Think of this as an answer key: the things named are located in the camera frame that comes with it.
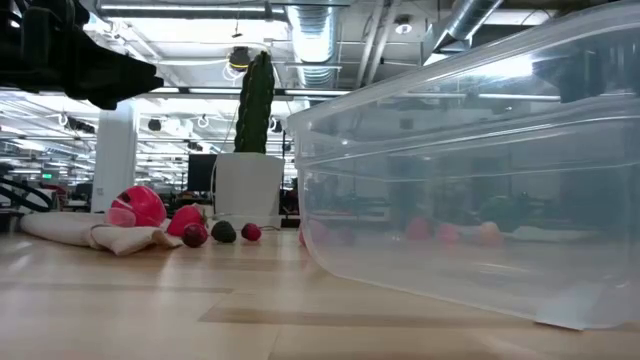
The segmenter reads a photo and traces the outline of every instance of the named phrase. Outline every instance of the pipe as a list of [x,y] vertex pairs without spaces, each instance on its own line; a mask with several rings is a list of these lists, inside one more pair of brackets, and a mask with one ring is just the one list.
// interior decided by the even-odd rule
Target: pipe
[[385,18],[384,22],[384,29],[382,29],[380,41],[378,42],[378,46],[376,46],[376,53],[371,60],[371,69],[369,69],[369,74],[367,75],[366,81],[367,85],[370,85],[373,82],[373,78],[376,76],[376,71],[378,71],[378,65],[380,65],[380,59],[382,58],[382,53],[384,52],[387,39],[389,38],[391,27],[393,26],[393,22],[396,19],[396,11],[398,10],[399,5],[400,0],[391,0],[391,5],[389,5],[389,9],[387,10],[387,17]]
[[447,32],[456,40],[471,39],[503,0],[458,0],[453,5]]
[[382,17],[382,9],[384,8],[384,0],[378,0],[376,7],[373,9],[371,15],[371,27],[369,28],[369,34],[364,44],[364,50],[362,51],[362,58],[360,59],[360,66],[358,67],[358,75],[356,76],[356,83],[354,89],[362,86],[362,79],[364,78],[364,71],[367,69],[367,63],[369,62],[369,56],[371,56],[371,49],[373,48],[373,41],[378,33],[378,25],[380,24],[380,18]]
[[[291,37],[296,60],[303,63],[326,63],[335,52],[337,11],[324,6],[289,6]],[[298,79],[305,88],[330,88],[335,69],[298,68]]]
[[448,36],[461,41],[464,49],[469,49],[473,35],[502,1],[457,0],[451,15],[429,25],[422,44],[422,52],[425,54],[423,65],[427,64],[431,54],[443,45]]

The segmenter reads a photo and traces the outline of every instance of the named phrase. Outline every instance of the white planter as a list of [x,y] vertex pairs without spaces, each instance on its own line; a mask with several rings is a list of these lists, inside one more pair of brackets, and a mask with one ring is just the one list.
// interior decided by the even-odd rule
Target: white planter
[[216,215],[235,228],[251,222],[280,227],[278,214],[284,159],[258,153],[218,155]]

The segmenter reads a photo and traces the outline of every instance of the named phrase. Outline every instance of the computer monitor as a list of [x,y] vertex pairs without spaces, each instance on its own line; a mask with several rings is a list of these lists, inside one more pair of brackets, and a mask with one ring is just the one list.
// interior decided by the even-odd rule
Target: computer monitor
[[216,154],[191,154],[189,155],[189,170],[187,178],[187,190],[215,192],[215,179],[211,188],[211,172],[216,163]]
[[87,198],[90,198],[93,193],[93,183],[82,183],[76,185],[76,191],[74,193],[78,195],[86,195]]

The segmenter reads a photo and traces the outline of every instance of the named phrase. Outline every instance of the dark red ball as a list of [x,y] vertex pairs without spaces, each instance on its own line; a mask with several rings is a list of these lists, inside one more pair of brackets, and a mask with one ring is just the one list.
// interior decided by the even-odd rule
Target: dark red ball
[[207,228],[199,223],[191,223],[184,227],[182,242],[188,247],[200,247],[207,241]]
[[243,238],[249,241],[258,241],[262,236],[262,231],[260,230],[258,225],[248,223],[248,224],[245,224],[245,226],[242,228],[242,231],[240,232],[240,234],[242,235]]

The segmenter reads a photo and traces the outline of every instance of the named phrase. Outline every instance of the towel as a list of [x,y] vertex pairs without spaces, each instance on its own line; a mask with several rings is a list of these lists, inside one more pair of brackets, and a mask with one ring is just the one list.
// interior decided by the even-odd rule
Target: towel
[[20,228],[47,240],[108,250],[117,256],[133,254],[152,245],[173,249],[180,239],[165,235],[161,228],[122,228],[106,224],[102,214],[50,212],[26,215]]

